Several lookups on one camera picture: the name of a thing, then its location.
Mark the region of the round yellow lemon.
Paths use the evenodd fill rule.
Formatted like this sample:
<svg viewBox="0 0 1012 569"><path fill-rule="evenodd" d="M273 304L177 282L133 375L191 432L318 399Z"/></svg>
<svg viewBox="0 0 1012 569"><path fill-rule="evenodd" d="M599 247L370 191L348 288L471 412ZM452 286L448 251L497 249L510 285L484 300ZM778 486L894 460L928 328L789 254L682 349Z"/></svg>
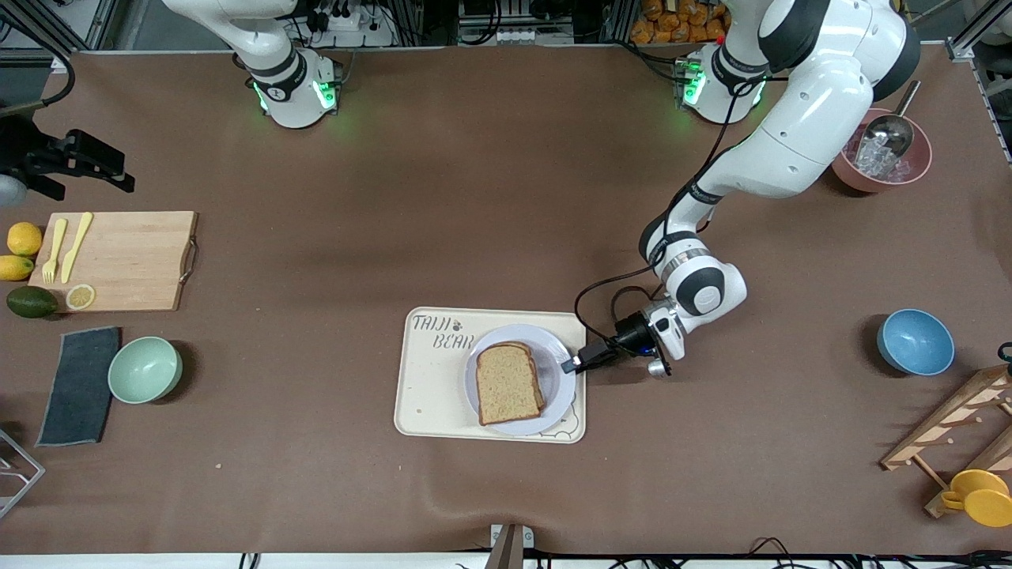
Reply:
<svg viewBox="0 0 1012 569"><path fill-rule="evenodd" d="M41 243L40 227L29 222L12 224L6 237L9 251L21 257L35 257L40 251Z"/></svg>

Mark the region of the pale lilac round plate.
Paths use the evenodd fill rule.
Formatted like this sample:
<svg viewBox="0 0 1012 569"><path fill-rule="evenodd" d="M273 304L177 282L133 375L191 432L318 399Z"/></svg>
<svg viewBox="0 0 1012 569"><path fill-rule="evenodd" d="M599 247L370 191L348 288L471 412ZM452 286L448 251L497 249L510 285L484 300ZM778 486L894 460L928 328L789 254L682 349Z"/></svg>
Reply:
<svg viewBox="0 0 1012 569"><path fill-rule="evenodd" d="M483 426L500 437L530 439L539 442L574 443L585 432L582 384L577 374L566 374L561 363L570 359L568 347L556 334L547 329L531 324L512 324L496 328L480 340L474 347L465 365L463 389L467 402L478 417L478 394L476 387L476 360L478 353L491 345L516 341L534 350L536 367L541 376L541 387L546 407L534 419L517 420L506 424Z"/></svg>

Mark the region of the plain brown bread slice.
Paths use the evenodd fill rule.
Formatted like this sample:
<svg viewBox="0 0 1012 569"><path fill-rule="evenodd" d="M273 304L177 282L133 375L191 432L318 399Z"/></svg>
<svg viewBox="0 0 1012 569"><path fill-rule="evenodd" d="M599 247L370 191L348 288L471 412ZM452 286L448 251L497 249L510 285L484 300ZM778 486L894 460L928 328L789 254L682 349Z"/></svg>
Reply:
<svg viewBox="0 0 1012 569"><path fill-rule="evenodd" d="M541 416L534 399L531 367L521 342L501 342L478 353L478 423L483 426Z"/></svg>

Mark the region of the aluminium frame post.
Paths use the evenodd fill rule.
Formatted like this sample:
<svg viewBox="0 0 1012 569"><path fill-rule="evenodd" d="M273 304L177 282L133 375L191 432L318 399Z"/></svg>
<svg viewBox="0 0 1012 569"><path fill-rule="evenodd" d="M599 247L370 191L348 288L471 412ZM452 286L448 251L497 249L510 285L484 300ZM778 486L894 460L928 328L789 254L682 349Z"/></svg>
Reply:
<svg viewBox="0 0 1012 569"><path fill-rule="evenodd" d="M966 0L973 8L965 27L947 37L946 50L951 61L963 62L973 57L977 43L1012 44L1012 0Z"/></svg>
<svg viewBox="0 0 1012 569"><path fill-rule="evenodd" d="M0 67L50 64L104 47L130 0L0 0Z"/></svg>

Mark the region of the yellow cup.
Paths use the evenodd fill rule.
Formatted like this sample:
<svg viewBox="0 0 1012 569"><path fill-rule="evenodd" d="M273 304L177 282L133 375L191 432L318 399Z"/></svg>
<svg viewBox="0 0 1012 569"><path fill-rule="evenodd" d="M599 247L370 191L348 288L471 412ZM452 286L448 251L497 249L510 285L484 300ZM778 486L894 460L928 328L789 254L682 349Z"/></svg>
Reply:
<svg viewBox="0 0 1012 569"><path fill-rule="evenodd" d="M986 469L965 469L941 494L946 509L964 511L986 527L1012 526L1012 491L1001 476Z"/></svg>

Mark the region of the wooden cutting board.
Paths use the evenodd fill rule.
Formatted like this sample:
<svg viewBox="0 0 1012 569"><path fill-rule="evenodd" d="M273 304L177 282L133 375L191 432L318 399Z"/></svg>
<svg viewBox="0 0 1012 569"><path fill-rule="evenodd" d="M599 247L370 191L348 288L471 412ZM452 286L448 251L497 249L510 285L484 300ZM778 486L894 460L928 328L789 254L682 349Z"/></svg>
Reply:
<svg viewBox="0 0 1012 569"><path fill-rule="evenodd" d="M173 312L195 263L198 213L193 210L154 212L96 212L84 239L71 280L60 281L64 255L71 248L82 213L53 213L43 232L36 268L28 280L50 289L66 309L66 292L76 284L92 284L96 300L87 312ZM41 267L50 256L51 231L58 217L65 217L54 284L44 284Z"/></svg>

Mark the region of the yellow plastic knife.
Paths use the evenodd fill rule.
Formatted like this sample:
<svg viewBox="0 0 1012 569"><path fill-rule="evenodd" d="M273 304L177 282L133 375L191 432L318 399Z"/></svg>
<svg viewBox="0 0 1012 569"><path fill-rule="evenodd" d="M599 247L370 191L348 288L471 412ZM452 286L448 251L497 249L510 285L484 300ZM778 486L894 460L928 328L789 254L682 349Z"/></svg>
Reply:
<svg viewBox="0 0 1012 569"><path fill-rule="evenodd" d="M79 251L83 245L85 237L87 236L93 219L94 213L92 212L85 212L80 216L73 244L64 257L62 257L60 273L60 281L62 284L66 284L66 282L71 280L74 263L76 262L77 256L79 255Z"/></svg>

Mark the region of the dark grey cloth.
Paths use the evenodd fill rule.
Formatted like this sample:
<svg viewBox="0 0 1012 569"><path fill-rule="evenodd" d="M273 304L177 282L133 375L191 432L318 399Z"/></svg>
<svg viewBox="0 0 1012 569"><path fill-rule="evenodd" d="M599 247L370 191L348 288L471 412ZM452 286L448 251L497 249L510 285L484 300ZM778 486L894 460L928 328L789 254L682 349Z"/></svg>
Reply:
<svg viewBox="0 0 1012 569"><path fill-rule="evenodd" d="M122 329L115 326L62 335L36 448L101 441L112 398L108 371L120 345Z"/></svg>

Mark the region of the mint green bowl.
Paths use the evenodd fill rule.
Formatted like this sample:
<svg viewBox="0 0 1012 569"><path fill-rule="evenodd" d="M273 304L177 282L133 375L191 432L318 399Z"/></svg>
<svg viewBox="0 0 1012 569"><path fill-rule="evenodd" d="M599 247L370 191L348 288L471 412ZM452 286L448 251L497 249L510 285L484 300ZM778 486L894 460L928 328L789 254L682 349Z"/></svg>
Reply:
<svg viewBox="0 0 1012 569"><path fill-rule="evenodd" d="M182 377L182 359L174 345L161 337L140 337L123 346L108 369L112 396L141 405L170 394Z"/></svg>

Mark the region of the clear ice cubes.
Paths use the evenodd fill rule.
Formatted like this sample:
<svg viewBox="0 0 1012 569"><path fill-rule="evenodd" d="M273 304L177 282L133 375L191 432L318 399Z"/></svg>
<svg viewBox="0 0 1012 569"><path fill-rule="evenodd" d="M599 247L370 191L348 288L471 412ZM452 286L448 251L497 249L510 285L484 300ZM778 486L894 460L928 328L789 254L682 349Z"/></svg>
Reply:
<svg viewBox="0 0 1012 569"><path fill-rule="evenodd" d="M886 183L903 183L912 172L911 165L890 148L889 142L886 134L862 137L848 154L851 164L865 176Z"/></svg>

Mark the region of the orange pastries pile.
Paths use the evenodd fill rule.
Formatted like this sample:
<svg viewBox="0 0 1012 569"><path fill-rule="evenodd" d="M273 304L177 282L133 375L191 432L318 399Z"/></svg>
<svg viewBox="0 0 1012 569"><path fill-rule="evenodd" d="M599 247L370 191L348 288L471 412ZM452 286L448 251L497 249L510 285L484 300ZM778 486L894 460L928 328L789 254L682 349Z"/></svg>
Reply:
<svg viewBox="0 0 1012 569"><path fill-rule="evenodd" d="M730 10L719 0L640 0L629 42L720 43L730 27Z"/></svg>

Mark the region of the yellow plastic fork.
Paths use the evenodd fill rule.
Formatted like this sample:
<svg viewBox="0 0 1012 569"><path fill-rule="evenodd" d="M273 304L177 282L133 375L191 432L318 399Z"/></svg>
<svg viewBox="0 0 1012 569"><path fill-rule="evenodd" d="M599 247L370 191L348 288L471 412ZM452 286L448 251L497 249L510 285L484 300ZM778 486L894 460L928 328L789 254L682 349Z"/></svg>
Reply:
<svg viewBox="0 0 1012 569"><path fill-rule="evenodd" d="M55 220L53 231L51 231L50 256L48 256L47 261L41 267L44 284L54 284L55 282L55 271L57 271L59 267L62 243L64 243L64 238L66 236L66 226L68 226L68 222L66 222L65 217L58 217L58 219Z"/></svg>

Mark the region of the white power strip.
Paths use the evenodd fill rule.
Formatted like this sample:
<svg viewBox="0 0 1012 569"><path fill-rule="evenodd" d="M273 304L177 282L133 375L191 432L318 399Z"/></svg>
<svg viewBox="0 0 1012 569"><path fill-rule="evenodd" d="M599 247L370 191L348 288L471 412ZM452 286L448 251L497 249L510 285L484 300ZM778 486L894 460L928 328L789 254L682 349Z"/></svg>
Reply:
<svg viewBox="0 0 1012 569"><path fill-rule="evenodd" d="M402 42L386 7L358 0L334 0L308 12L300 26L309 47L397 47Z"/></svg>

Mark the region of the green avocado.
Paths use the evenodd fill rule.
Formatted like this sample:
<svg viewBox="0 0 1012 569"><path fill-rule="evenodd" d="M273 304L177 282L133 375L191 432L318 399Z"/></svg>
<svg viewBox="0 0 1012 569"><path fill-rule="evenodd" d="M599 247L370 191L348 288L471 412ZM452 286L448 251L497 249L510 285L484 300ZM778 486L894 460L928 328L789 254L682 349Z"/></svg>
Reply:
<svg viewBox="0 0 1012 569"><path fill-rule="evenodd" d="M12 289L5 302L11 313L25 319L47 318L60 309L60 303L48 289L32 284Z"/></svg>

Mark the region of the metal scoop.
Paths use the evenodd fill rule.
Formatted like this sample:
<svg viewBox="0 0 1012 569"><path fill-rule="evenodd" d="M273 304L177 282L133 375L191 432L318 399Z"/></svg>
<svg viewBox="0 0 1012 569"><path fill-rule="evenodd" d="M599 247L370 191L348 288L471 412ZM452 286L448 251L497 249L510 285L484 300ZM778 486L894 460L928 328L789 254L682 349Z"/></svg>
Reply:
<svg viewBox="0 0 1012 569"><path fill-rule="evenodd" d="M858 159L883 159L889 154L899 159L906 154L916 134L910 120L906 119L906 111L920 86L921 81L911 81L895 111L878 116L865 126L858 145Z"/></svg>

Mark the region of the blue bowl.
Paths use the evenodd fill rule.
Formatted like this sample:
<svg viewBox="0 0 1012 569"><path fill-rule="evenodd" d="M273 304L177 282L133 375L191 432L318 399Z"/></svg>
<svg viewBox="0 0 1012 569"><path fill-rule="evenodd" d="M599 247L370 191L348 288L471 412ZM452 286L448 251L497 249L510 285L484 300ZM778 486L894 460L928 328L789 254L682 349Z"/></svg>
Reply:
<svg viewBox="0 0 1012 569"><path fill-rule="evenodd" d="M876 331L876 346L888 365L921 377L948 370L957 353L946 324L933 314L911 307L886 317Z"/></svg>

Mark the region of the wooden rack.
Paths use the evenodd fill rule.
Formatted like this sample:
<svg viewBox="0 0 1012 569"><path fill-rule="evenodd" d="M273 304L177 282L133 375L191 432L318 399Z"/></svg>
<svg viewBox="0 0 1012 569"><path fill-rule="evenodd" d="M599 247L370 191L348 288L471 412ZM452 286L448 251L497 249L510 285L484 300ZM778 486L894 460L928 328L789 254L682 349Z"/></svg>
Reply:
<svg viewBox="0 0 1012 569"><path fill-rule="evenodd" d="M939 486L939 492L924 508L932 518L942 518L954 512L944 505L942 496L950 490L950 483L924 461L921 453L925 449L946 448L954 443L951 432L982 424L980 412L984 409L1000 410L1012 420L1012 364L978 371L879 461L886 471L915 465ZM986 469L993 474L1012 474L1012 422L969 462L968 468Z"/></svg>

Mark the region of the cream bear print tray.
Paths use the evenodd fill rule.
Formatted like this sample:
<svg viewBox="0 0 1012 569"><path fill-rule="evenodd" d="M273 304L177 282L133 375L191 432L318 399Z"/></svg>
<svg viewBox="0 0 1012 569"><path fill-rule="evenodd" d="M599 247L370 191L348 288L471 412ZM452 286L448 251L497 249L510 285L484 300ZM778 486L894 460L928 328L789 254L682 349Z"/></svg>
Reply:
<svg viewBox="0 0 1012 569"><path fill-rule="evenodd" d="M571 313L466 307L416 307L412 310L402 329L394 411L398 432L409 436L572 444L500 437L478 424L478 417L466 399L465 365L478 340L496 328L512 324L531 324L553 332L568 347L570 359L577 349L585 346L586 330ZM577 375L582 384L586 431L586 379L583 374Z"/></svg>

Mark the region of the pink bowl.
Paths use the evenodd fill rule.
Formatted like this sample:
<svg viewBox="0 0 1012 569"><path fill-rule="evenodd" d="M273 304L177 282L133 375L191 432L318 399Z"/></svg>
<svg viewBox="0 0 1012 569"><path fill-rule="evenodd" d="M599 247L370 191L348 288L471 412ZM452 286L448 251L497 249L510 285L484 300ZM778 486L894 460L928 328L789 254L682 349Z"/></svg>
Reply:
<svg viewBox="0 0 1012 569"><path fill-rule="evenodd" d="M860 123L858 129L844 147L844 150L837 155L830 167L835 176L846 187L861 192L861 194L880 194L881 192L893 190L893 188L917 183L931 167L933 160L931 141L922 127L914 119L908 119L916 133L913 144L904 157L901 157L896 169L892 173L889 173L886 180L868 177L854 167L851 159L855 155L860 134L863 133L868 123L878 118L878 116L886 115L886 113L890 113L889 109L876 107L871 108L865 113L863 121Z"/></svg>

